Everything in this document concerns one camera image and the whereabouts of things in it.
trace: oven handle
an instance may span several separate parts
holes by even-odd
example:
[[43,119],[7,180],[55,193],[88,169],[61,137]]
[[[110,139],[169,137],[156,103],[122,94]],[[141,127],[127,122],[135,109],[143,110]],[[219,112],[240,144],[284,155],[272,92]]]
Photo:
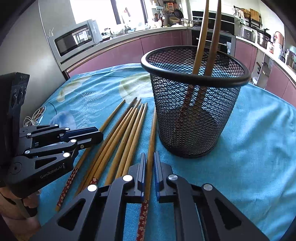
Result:
[[[199,38],[196,38],[196,40],[199,40]],[[206,40],[207,42],[211,42],[210,40]],[[222,44],[222,43],[218,43],[218,44],[221,44],[221,45],[224,45],[227,47],[227,44]]]

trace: plastic container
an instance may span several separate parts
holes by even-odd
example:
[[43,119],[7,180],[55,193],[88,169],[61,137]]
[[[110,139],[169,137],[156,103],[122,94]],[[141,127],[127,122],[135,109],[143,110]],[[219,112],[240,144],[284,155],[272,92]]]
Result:
[[209,50],[199,74],[191,74],[196,46],[153,50],[141,59],[151,75],[158,132],[171,153],[196,158],[216,145],[250,72],[233,57],[217,53],[212,76],[203,76]]

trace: window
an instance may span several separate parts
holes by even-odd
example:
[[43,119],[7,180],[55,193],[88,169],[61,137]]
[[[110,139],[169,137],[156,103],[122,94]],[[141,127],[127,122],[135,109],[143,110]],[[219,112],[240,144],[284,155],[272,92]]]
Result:
[[125,24],[139,28],[145,24],[145,15],[141,2],[146,0],[70,0],[76,24],[89,19],[96,20],[100,32]]

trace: microwave window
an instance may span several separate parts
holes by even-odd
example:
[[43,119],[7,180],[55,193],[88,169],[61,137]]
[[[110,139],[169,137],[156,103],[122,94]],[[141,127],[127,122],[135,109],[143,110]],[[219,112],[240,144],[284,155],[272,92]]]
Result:
[[91,35],[89,33],[88,26],[82,26],[79,29],[75,29],[68,32],[61,37],[55,39],[57,49],[60,56],[76,49],[77,47],[91,41]]

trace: blue tablecloth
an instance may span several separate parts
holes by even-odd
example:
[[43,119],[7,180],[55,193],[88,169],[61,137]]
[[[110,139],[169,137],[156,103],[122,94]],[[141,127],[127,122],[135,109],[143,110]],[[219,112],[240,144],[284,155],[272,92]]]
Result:
[[[135,164],[140,161],[141,152],[147,153],[154,110],[149,74],[139,64],[110,67],[72,77],[44,103],[46,112],[41,124],[57,123],[71,129],[99,128],[123,98],[130,102],[135,96],[148,103]],[[108,134],[127,105],[121,108],[104,135]],[[295,126],[296,109],[293,106],[248,84],[241,88],[217,146],[208,155],[198,159],[174,156],[162,146],[158,137],[155,149],[159,151],[161,161],[172,166],[174,173],[195,185],[213,184],[270,240],[276,241],[296,215]],[[64,205],[73,198],[98,147],[93,149],[79,170]],[[105,181],[112,158],[99,185]],[[42,225],[56,213],[56,203],[69,175],[42,189],[38,209]],[[173,205],[157,203],[154,189],[152,184],[145,240],[175,240]],[[127,206],[124,240],[136,238],[139,208],[139,204]]]

